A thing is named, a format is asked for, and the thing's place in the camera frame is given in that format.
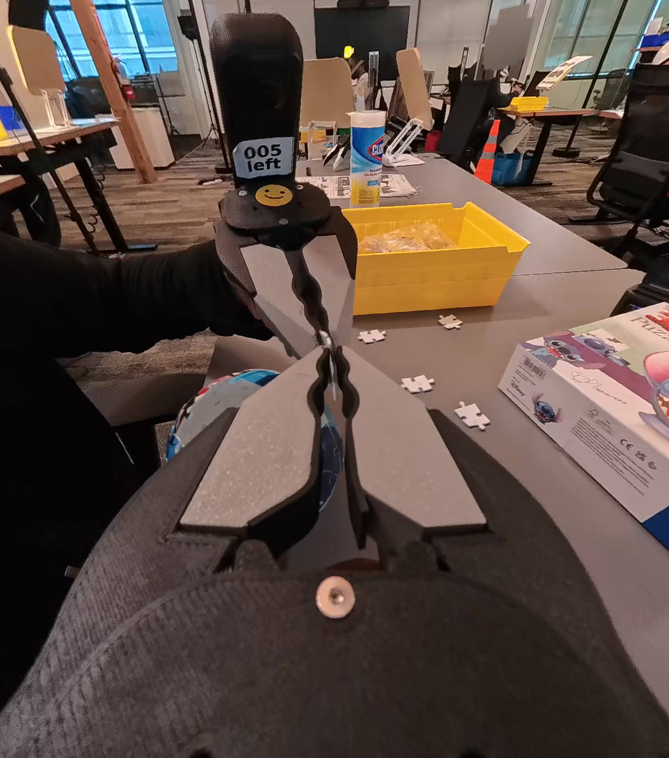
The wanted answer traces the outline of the red fire extinguisher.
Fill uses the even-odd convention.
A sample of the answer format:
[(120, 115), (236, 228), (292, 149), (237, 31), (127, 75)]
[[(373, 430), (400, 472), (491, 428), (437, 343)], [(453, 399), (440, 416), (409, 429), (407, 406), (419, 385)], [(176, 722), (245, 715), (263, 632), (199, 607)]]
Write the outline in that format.
[(119, 56), (117, 55), (112, 56), (111, 67), (112, 67), (112, 72), (115, 76), (115, 79), (118, 83), (119, 89), (121, 90), (122, 98), (127, 103), (131, 103), (133, 100), (135, 100), (136, 96), (131, 86), (131, 81), (126, 71), (126, 68)]

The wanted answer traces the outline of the person's dark clothing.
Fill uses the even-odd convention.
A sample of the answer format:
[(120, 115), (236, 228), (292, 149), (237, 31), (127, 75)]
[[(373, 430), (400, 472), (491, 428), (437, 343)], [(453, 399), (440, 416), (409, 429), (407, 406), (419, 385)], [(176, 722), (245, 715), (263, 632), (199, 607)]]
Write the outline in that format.
[(52, 358), (0, 353), (0, 710), (81, 567), (143, 480), (113, 428)]

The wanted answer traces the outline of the wooden board on clear stand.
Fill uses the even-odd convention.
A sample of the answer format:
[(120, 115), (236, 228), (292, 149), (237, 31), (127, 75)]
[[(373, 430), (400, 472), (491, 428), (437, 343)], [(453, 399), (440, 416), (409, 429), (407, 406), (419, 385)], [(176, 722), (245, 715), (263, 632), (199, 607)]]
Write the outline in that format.
[(42, 30), (8, 25), (8, 37), (21, 80), (27, 91), (40, 97), (53, 128), (72, 126), (65, 101), (66, 82), (52, 37)]

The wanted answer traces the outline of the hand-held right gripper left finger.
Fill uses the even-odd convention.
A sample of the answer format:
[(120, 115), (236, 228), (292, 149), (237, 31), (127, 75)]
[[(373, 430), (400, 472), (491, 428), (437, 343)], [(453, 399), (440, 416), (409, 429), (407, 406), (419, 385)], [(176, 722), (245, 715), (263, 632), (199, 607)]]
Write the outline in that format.
[(182, 531), (262, 541), (279, 557), (319, 517), (329, 350), (314, 348), (247, 398), (180, 517)]

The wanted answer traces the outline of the blue bag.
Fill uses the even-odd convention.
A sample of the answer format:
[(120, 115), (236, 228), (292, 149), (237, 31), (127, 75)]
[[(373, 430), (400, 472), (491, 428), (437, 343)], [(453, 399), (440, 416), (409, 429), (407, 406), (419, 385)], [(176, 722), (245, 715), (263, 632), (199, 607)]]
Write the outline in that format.
[(524, 186), (528, 182), (529, 171), (535, 152), (518, 149), (511, 153), (496, 152), (494, 157), (491, 184), (498, 187)]

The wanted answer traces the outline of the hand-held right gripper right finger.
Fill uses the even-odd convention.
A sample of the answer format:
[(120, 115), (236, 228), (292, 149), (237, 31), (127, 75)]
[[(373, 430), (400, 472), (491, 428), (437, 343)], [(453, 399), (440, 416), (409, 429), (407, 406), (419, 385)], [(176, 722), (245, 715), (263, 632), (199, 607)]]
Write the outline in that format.
[(426, 405), (350, 348), (336, 351), (344, 477), (359, 548), (402, 549), (486, 529), (487, 520)]

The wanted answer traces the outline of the yellow plastic bin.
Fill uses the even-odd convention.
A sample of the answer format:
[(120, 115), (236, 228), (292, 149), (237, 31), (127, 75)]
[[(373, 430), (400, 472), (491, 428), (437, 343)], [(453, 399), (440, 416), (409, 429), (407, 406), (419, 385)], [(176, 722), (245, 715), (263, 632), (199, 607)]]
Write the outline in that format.
[(474, 203), (345, 209), (355, 233), (432, 221), (457, 248), (392, 254), (359, 254), (355, 315), (495, 305), (530, 241)]

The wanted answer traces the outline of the wooden board on white stand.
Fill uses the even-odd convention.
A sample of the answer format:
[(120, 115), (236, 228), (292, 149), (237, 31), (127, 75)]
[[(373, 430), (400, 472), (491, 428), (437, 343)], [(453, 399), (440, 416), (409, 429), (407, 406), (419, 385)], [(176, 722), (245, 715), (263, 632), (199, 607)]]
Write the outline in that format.
[(408, 165), (409, 149), (416, 142), (423, 146), (434, 125), (429, 86), (421, 54), (416, 47), (396, 54), (398, 77), (385, 126), (386, 167)]

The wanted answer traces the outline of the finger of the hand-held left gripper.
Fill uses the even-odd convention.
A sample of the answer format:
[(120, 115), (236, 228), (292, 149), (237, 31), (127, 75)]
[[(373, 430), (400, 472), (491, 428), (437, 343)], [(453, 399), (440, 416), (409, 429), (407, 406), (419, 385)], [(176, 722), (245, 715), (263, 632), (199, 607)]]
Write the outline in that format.
[(317, 236), (303, 248), (309, 277), (312, 316), (318, 330), (335, 346), (348, 343), (354, 308), (354, 280), (334, 235)]
[(309, 277), (303, 248), (283, 250), (267, 244), (244, 244), (240, 255), (254, 289), (253, 300), (269, 329), (293, 357), (321, 346), (314, 324)]

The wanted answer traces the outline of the orange traffic cone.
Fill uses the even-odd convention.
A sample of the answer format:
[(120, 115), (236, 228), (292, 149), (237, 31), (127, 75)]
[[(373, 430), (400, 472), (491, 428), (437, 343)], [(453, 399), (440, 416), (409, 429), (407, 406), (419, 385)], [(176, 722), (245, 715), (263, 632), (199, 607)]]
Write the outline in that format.
[(474, 176), (486, 184), (492, 183), (494, 160), (498, 147), (499, 128), (500, 119), (495, 119), (491, 125), (489, 135), (485, 140), (481, 156), (475, 165)]

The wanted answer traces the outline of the person's left forearm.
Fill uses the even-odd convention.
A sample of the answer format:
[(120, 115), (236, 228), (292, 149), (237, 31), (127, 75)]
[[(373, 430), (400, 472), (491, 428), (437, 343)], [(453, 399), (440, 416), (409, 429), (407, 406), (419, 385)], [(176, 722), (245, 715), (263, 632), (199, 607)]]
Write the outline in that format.
[(214, 241), (120, 259), (0, 231), (0, 349), (46, 358), (141, 353), (210, 330), (269, 340), (237, 296)]

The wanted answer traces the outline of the white cabinet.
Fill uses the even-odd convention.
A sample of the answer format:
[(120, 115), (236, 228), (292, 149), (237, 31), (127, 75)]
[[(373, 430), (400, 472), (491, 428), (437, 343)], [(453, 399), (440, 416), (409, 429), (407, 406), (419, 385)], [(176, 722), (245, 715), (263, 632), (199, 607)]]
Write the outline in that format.
[[(175, 162), (169, 135), (157, 106), (134, 108), (133, 115), (137, 121), (144, 146), (155, 169), (160, 170)], [(116, 146), (109, 149), (114, 165), (119, 171), (133, 171), (133, 162), (119, 127), (112, 128)]]

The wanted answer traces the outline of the printed paper sheets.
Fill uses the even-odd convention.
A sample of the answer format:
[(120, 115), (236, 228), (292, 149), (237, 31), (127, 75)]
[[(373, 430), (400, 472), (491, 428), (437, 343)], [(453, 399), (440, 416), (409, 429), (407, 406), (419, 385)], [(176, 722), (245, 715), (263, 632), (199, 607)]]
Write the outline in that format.
[[(311, 184), (325, 192), (328, 199), (350, 199), (350, 176), (308, 176), (298, 175), (295, 177), (299, 184)], [(421, 187), (414, 187), (402, 174), (382, 174), (380, 185), (380, 198), (413, 197), (422, 191)]]

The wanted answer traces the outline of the spare hand-held gripper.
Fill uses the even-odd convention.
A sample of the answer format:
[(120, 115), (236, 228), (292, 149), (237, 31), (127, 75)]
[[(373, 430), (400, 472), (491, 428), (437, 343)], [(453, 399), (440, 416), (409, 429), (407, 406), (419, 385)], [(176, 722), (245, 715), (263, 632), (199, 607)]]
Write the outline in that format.
[(350, 147), (350, 132), (339, 135), (336, 144), (323, 156), (322, 164), (331, 166), (332, 171), (339, 171), (344, 166)]

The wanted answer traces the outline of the wooden pillar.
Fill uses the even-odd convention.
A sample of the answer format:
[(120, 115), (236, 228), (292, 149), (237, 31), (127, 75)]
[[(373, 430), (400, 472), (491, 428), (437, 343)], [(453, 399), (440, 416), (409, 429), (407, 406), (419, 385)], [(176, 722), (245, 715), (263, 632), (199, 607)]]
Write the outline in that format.
[(103, 32), (93, 1), (71, 1), (71, 8), (95, 64), (105, 96), (118, 121), (118, 127), (140, 184), (157, 182), (155, 167), (146, 150), (129, 101), (124, 97), (109, 43)]

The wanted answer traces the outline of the black wall screen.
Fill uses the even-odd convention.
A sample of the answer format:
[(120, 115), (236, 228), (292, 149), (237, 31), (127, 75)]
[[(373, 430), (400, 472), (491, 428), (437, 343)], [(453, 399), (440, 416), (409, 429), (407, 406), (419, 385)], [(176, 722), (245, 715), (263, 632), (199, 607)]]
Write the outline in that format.
[(313, 14), (317, 58), (341, 57), (350, 46), (359, 60), (379, 52), (380, 65), (388, 68), (407, 47), (410, 5), (316, 7)]

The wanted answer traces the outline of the blue puzzle ball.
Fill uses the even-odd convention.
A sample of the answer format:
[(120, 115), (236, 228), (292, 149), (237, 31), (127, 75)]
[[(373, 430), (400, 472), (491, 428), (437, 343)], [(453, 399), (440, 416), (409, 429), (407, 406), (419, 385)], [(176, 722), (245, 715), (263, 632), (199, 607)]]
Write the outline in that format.
[[(165, 460), (172, 460), (180, 450), (207, 428), (227, 409), (236, 409), (258, 390), (270, 384), (277, 371), (254, 368), (216, 379), (208, 379), (203, 387), (185, 403), (171, 426), (165, 449)], [(330, 405), (321, 414), (321, 484), (319, 510), (328, 506), (334, 495), (343, 468), (342, 437)]]

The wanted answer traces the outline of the blue-faced puzzle piece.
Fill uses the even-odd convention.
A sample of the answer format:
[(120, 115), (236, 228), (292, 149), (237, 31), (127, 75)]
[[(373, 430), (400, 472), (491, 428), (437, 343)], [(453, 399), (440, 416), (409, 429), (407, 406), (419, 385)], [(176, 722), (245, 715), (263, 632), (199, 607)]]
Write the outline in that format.
[(338, 371), (336, 365), (336, 349), (330, 334), (325, 330), (319, 331), (321, 345), (329, 351), (329, 376), (333, 401), (339, 400)]

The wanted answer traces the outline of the plain wooden board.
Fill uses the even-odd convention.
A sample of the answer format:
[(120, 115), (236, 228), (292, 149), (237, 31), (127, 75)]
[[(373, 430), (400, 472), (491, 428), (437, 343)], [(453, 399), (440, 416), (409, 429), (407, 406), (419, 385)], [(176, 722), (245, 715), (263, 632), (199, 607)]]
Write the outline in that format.
[(301, 130), (311, 122), (335, 122), (338, 129), (349, 129), (353, 109), (350, 67), (344, 58), (303, 62)]

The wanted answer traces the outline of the clear plastic bags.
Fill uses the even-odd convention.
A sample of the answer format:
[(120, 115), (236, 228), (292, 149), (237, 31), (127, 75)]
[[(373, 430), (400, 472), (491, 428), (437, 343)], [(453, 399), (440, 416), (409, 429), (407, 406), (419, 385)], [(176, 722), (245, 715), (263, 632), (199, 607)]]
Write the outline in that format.
[(370, 226), (358, 231), (359, 254), (413, 253), (422, 251), (454, 250), (457, 241), (435, 222), (417, 221), (381, 229)]

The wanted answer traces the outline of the cartoon puzzle box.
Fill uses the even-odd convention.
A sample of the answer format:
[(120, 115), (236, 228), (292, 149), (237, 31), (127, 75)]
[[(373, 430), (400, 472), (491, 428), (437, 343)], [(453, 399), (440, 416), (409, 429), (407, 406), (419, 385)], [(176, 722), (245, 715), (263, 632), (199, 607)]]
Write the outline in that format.
[(520, 343), (498, 389), (669, 552), (669, 303)]

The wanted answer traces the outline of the black mesh office chair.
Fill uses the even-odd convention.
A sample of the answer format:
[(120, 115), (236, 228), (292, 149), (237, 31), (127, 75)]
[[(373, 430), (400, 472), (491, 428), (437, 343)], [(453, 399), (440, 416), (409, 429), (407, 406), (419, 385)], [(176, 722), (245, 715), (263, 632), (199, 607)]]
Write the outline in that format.
[(616, 142), (587, 191), (598, 216), (656, 231), (669, 221), (669, 64), (634, 71)]

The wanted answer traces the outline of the disinfecting wipes canister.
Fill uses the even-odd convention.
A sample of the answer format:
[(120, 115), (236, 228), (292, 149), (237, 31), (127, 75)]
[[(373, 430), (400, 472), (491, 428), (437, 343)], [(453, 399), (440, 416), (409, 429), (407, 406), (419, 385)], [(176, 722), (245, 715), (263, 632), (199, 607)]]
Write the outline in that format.
[(386, 114), (350, 113), (350, 207), (377, 207), (380, 200)]

